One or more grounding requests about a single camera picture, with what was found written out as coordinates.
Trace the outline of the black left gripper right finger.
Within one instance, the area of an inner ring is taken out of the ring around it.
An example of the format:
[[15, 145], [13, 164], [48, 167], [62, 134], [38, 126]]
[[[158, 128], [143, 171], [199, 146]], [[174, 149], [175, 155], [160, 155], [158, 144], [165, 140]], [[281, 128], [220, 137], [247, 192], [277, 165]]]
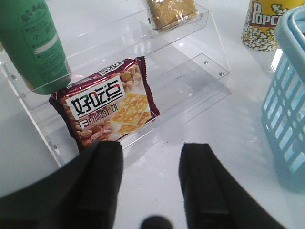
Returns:
[[179, 179], [190, 229], [282, 229], [232, 177], [209, 144], [185, 143]]

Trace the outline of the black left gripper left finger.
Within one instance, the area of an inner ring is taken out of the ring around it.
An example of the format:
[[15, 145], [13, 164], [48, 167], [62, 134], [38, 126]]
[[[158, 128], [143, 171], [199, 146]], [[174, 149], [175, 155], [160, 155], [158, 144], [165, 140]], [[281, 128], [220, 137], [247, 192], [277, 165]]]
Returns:
[[122, 180], [119, 142], [100, 141], [65, 166], [0, 199], [3, 229], [111, 229]]

